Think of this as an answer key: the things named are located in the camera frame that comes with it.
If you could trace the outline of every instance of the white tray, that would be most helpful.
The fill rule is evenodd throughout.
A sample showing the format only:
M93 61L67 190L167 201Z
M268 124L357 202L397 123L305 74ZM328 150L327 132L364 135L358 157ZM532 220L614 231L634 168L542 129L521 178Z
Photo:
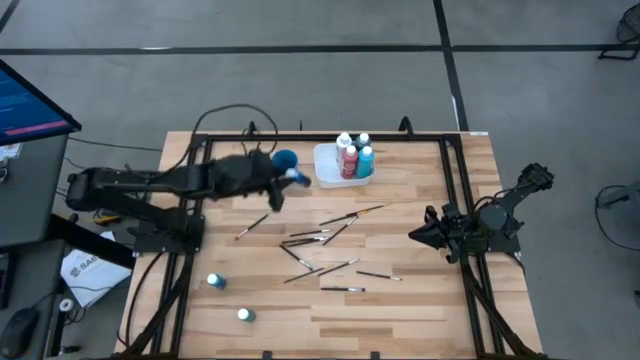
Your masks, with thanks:
M336 144L318 144L313 148L313 161L316 164L316 177L321 188L331 189L348 186L362 186L369 183L375 173L375 164L371 175L362 179L343 179L336 162L338 149Z

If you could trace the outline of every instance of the concrete floor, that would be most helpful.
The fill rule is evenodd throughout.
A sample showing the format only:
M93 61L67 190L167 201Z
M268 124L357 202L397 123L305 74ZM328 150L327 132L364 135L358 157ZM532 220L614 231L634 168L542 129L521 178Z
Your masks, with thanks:
M0 10L9 1L0 0ZM453 45L613 43L635 0L445 0ZM438 44L429 0L21 0L0 48ZM640 178L636 62L591 52L455 53L472 131L489 131L505 185L529 162L556 174L517 215L527 283L545 351L569 359L637 359L640 256L607 243L593 216L604 185ZM265 108L281 129L455 130L441 53L6 56L83 125L79 137L162 147L206 109ZM202 129L239 130L243 110ZM70 143L80 165L155 168L159 154ZM65 164L61 175L73 171ZM65 212L62 202L56 211ZM619 242L640 247L623 205L602 213ZM81 357L113 350L125 292L68 327Z

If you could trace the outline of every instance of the wooden table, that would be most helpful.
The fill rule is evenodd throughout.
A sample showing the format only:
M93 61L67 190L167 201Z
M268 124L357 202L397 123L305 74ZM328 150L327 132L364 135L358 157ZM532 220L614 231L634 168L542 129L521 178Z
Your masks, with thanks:
M271 214L239 241L234 236L268 211L266 197L205 202L207 231L191 278L181 358L259 358L264 350L273 351L278 358L369 358L371 351L380 351L382 358L475 356L459 265L449 265L438 251L407 237L423 224L426 205L440 210L448 202L438 144L376 142L375 133L372 139L376 174L369 185L342 189L321 189L317 183L308 189L291 186L285 192L282 211ZM489 137L463 133L462 139L474 198L500 190ZM169 133L160 168L175 163L188 141L189 133ZM314 145L280 142L278 148L294 150L300 170L315 180ZM241 152L239 143L219 142L214 144L213 156ZM450 153L460 208L464 209L453 150ZM177 199L162 194L155 195L153 202L170 207ZM355 258L359 263L322 277L312 275L283 284L307 271L278 248L287 234L317 229L322 221L386 203L391 205L362 216L326 247L293 248L315 267ZM337 229L342 223L330 227ZM128 303L153 257L147 254L138 259ZM487 261L497 307L524 343L541 351L522 270L502 254L489 254ZM158 306L165 264L166 256L143 284L132 336L142 330ZM403 281L358 275L356 270L393 274ZM224 291L206 283L212 272L227 278ZM321 286L357 286L367 291L320 291ZM241 307L255 310L257 320L238 320ZM478 307L487 350L491 350L488 320ZM163 350L169 348L173 314L167 319Z

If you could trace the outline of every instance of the computer monitor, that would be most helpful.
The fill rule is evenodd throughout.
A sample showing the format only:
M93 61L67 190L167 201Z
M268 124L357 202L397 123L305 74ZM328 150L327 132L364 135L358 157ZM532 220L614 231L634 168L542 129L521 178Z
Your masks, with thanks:
M80 131L82 125L0 60L0 145Z

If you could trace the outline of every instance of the red paint bottle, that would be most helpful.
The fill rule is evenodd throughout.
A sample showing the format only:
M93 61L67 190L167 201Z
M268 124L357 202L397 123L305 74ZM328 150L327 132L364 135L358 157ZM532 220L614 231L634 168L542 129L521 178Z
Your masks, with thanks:
M340 175L343 179L352 179L356 175L356 167L358 165L358 152L356 147L350 145L342 153L342 161L340 162L342 169L340 169Z

